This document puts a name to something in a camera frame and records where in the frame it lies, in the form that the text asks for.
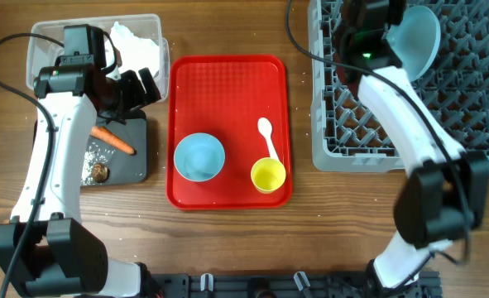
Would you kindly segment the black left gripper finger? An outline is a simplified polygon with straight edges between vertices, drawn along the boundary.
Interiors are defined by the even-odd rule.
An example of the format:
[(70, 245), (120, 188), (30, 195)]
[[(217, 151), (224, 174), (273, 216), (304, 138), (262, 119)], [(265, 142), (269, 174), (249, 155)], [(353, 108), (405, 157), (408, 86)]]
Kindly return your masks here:
[(161, 92), (157, 88), (153, 76), (148, 68), (143, 68), (138, 71), (141, 76), (142, 85), (146, 91), (144, 102), (145, 103), (155, 103), (161, 99)]
[(146, 91), (137, 73), (128, 70), (121, 74), (122, 106), (124, 108), (142, 108), (146, 103)]

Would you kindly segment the orange carrot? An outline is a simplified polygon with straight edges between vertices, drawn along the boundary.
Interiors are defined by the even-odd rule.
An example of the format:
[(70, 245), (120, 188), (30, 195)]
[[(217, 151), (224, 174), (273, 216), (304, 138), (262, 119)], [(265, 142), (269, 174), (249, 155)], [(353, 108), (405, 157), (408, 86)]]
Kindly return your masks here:
[(90, 136), (97, 138), (98, 140), (105, 142), (108, 145), (115, 147), (119, 151), (122, 151), (128, 155), (133, 156), (137, 153), (131, 145), (127, 144), (125, 141), (117, 137), (105, 127), (93, 126), (90, 132)]

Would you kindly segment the white rice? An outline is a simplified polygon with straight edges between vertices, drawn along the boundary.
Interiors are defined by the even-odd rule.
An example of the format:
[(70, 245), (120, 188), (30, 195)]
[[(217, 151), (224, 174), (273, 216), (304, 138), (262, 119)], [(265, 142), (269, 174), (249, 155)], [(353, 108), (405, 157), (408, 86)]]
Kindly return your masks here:
[(102, 183), (96, 183), (92, 180), (91, 170), (93, 168), (93, 165), (96, 163), (103, 163), (108, 168), (108, 163), (111, 161), (111, 158), (114, 153), (115, 153), (114, 149), (104, 149), (101, 147), (90, 146), (84, 153), (84, 164), (83, 164), (83, 170), (81, 175), (81, 185), (87, 186), (87, 185), (102, 184)]

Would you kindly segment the blue bowl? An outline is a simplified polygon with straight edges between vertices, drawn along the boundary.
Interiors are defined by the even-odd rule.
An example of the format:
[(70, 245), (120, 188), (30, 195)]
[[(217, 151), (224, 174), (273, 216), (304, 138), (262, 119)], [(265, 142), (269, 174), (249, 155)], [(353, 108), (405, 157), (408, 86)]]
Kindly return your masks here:
[(184, 137), (176, 146), (173, 157), (178, 173), (192, 182), (213, 179), (223, 169), (225, 160), (223, 144), (204, 132)]

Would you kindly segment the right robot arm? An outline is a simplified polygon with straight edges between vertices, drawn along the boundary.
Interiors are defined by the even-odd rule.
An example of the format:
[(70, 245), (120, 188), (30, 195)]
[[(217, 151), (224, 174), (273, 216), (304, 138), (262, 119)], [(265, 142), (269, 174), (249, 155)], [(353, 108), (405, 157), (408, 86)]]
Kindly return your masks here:
[[(439, 20), (403, 1), (346, 1), (333, 34), (340, 79), (377, 118), (408, 179), (396, 234), (360, 294), (416, 286), (423, 266), (482, 224), (489, 161), (466, 152), (412, 88), (432, 64)], [(274, 208), (292, 193), (285, 67), (272, 55), (197, 55), (170, 70), (165, 192), (179, 209)]]

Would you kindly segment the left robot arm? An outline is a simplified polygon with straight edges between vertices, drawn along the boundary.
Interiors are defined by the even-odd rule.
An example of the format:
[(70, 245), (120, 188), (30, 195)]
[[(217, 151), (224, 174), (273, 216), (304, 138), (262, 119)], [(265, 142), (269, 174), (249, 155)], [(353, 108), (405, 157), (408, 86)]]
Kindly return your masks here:
[(93, 65), (44, 68), (35, 82), (38, 124), (24, 190), (9, 223), (0, 224), (1, 292), (22, 297), (153, 297), (146, 265), (108, 257), (82, 224), (84, 154), (99, 109), (129, 111), (158, 95), (148, 70), (110, 79)]

